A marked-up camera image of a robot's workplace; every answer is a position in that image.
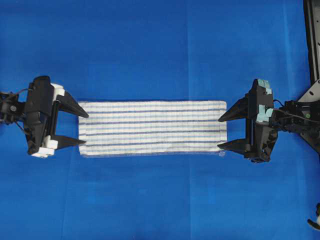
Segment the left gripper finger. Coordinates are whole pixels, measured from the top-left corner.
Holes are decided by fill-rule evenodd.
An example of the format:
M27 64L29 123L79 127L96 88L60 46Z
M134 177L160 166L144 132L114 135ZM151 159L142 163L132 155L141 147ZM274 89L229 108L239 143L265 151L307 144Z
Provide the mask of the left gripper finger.
M58 109L62 112L70 113L72 115L88 118L87 112L78 104L78 102L67 92L64 95L58 94L56 100L59 102Z
M59 149L64 149L68 147L74 147L78 145L83 145L86 143L84 140L80 140L77 138L71 138L68 136L63 136L63 135L54 135L51 138L54 141L57 141L57 150Z

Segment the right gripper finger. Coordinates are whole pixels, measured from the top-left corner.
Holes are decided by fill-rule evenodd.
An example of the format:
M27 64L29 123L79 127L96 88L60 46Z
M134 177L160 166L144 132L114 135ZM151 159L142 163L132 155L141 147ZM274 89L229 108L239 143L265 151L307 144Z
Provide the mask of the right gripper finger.
M250 151L250 144L246 139L236 139L217 145L220 149L244 154Z
M219 122L246 119L248 117L248 98L239 99L229 110L227 110L219 119Z

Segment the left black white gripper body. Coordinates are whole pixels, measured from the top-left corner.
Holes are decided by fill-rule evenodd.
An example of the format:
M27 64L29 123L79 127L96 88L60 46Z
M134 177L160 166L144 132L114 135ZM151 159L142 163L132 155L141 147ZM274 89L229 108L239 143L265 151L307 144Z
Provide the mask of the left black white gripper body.
M55 154L55 150L58 149L59 140L56 135L56 127L58 120L58 112L62 105L62 101L58 97L65 96L65 89L62 85L52 83L53 86L53 99L52 99L52 108L51 115L48 120L46 127L46 132L42 141L42 144L37 152L38 158L47 158Z

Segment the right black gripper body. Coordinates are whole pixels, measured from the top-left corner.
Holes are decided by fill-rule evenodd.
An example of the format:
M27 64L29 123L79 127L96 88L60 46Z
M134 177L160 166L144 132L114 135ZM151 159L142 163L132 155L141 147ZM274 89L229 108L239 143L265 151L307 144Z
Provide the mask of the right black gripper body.
M247 98L247 117L245 120L245 139L247 149L244 156L253 163L264 163L268 161L268 155L259 149L260 144L256 140L256 119L259 112L257 100L262 93L260 86L253 86L245 95Z

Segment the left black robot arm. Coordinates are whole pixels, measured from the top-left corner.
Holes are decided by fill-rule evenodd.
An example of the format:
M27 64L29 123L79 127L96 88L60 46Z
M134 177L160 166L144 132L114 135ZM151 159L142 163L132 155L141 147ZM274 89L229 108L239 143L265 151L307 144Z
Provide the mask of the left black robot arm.
M19 94L27 91L31 93L36 89L32 84L17 93L0 94L0 123L16 124L25 134L28 154L33 157L47 158L53 156L55 151L67 147L83 145L85 140L56 134L58 113L60 111L73 114L77 117L88 118L87 112L65 91L63 86L52 83L53 102L49 115L37 112L31 116L27 123L27 102L19 101Z

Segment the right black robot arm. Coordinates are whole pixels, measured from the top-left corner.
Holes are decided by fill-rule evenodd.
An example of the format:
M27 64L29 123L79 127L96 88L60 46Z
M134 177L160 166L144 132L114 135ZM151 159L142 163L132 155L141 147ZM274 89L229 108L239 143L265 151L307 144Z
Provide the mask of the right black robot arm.
M245 120L245 138L218 147L243 155L253 163L269 162L278 133L298 134L317 153L320 151L320 82L317 80L299 100L279 108L267 80L255 79L251 89L220 118L219 122Z

